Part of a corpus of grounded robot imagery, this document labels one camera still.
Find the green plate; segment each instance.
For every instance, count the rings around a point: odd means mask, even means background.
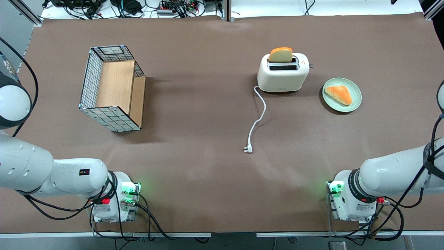
[[[352,96],[352,100],[353,102],[349,105],[343,105],[342,103],[338,102],[337,100],[333,99],[333,97],[327,95],[327,93],[325,93],[325,88],[330,87],[330,86],[337,86],[337,85],[344,85],[345,87],[347,87],[349,89],[350,95]],[[332,109],[335,109],[337,111],[340,112],[351,112],[355,109],[357,109],[359,107],[359,105],[361,105],[361,101],[362,101],[362,94],[360,89],[358,88],[358,86],[350,81],[349,79],[345,79],[345,78],[341,78],[341,77],[337,77],[337,78],[333,78],[328,80],[325,84],[324,87],[322,88],[322,96],[325,100],[325,102],[328,104],[328,106],[330,106]]]

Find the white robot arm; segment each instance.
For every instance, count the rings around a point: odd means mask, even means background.
[[[438,105],[444,118],[444,81],[438,93]],[[444,138],[435,140],[434,150],[441,150]],[[433,152],[431,144],[408,149],[387,156],[368,159],[359,169],[343,170],[327,183],[332,194],[335,219],[368,222],[376,212],[376,200],[385,196],[400,196],[410,185],[409,194],[444,193],[444,151]]]
[[[2,130],[23,124],[32,104],[13,67],[1,52],[0,57],[15,78],[0,76],[0,187],[27,197],[91,198],[96,222],[135,220],[140,184],[131,182],[125,173],[108,171],[99,159],[54,160],[47,150]]]

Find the bread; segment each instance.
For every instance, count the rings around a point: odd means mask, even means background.
[[[344,85],[327,87],[325,93],[346,106],[353,102],[349,89]]]
[[[291,62],[293,50],[288,47],[275,48],[270,52],[269,62]]]

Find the brown table surface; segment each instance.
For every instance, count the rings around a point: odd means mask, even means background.
[[[112,133],[78,110],[92,46],[128,46],[148,77],[143,128]],[[315,67],[295,93],[268,94],[264,120],[255,96],[260,59],[275,47]],[[18,137],[55,159],[93,157],[142,183],[165,231],[325,231],[325,181],[365,159],[425,145],[440,111],[444,52],[421,13],[138,20],[45,20],[26,59],[40,84]],[[20,77],[33,95],[25,67]],[[320,98],[345,77],[361,106],[338,115]],[[91,231],[86,212],[68,221],[39,214],[12,190],[0,193],[2,233]],[[444,230],[444,196],[404,209],[406,230]],[[416,196],[405,203],[414,202]],[[45,199],[79,207],[81,199]],[[53,215],[63,212],[46,209]],[[356,224],[339,223],[344,230]],[[146,231],[143,219],[125,230]]]

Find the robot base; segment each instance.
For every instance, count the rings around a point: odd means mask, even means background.
[[[353,196],[349,188],[351,172],[351,170],[343,170],[336,175],[334,181],[327,182],[329,192],[338,192],[332,194],[332,199],[330,199],[333,218],[343,221],[359,221],[360,224],[365,224],[375,214],[376,202],[364,203]]]
[[[129,176],[123,172],[114,172],[114,175],[117,178],[117,187],[116,194],[109,199],[108,204],[94,205],[92,210],[92,215],[94,216],[95,222],[132,222],[136,218],[137,207],[130,206],[128,204],[123,204],[122,201],[127,201],[129,196],[132,198],[132,202],[139,202],[138,195],[128,195],[124,192],[122,188],[123,182],[131,182]],[[134,191],[132,193],[139,194],[140,193],[140,184],[135,184]],[[120,211],[118,211],[117,203],[119,202]]]

